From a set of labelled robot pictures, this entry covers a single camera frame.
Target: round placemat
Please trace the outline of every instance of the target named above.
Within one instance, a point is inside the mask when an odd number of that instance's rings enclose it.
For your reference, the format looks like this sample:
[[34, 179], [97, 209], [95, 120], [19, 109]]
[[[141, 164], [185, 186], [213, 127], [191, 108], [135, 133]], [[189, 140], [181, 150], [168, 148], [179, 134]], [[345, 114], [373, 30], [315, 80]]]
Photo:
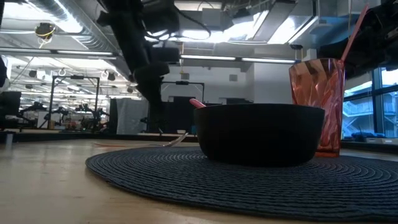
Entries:
[[186, 205], [295, 220], [398, 222], [397, 162], [341, 156], [247, 167], [210, 161], [198, 147], [152, 147], [99, 154], [86, 165], [124, 190]]

